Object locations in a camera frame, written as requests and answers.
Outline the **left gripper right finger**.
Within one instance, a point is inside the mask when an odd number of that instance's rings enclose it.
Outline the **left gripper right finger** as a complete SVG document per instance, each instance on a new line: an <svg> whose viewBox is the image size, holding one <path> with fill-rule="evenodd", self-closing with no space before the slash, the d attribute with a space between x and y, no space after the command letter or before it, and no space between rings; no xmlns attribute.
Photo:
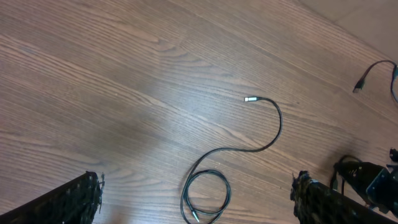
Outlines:
<svg viewBox="0 0 398 224"><path fill-rule="evenodd" d="M290 199L300 224L397 224L310 177L293 178Z"/></svg>

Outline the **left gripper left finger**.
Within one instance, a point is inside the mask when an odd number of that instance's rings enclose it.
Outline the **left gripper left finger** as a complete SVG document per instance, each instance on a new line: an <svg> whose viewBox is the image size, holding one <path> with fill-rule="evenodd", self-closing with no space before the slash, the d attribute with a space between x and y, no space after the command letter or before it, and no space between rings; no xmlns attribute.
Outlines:
<svg viewBox="0 0 398 224"><path fill-rule="evenodd" d="M1 215L2 224L92 224L102 205L104 174L85 172Z"/></svg>

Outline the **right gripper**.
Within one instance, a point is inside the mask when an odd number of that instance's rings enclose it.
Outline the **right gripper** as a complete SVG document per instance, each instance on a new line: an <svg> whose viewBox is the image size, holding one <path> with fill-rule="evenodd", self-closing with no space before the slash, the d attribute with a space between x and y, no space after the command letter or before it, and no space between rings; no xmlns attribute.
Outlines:
<svg viewBox="0 0 398 224"><path fill-rule="evenodd" d="M342 178L341 194L345 184L364 200L366 207L378 208L386 214L397 216L397 150L392 148L389 157L393 164L380 166L351 155L344 155L334 164L334 178Z"/></svg>

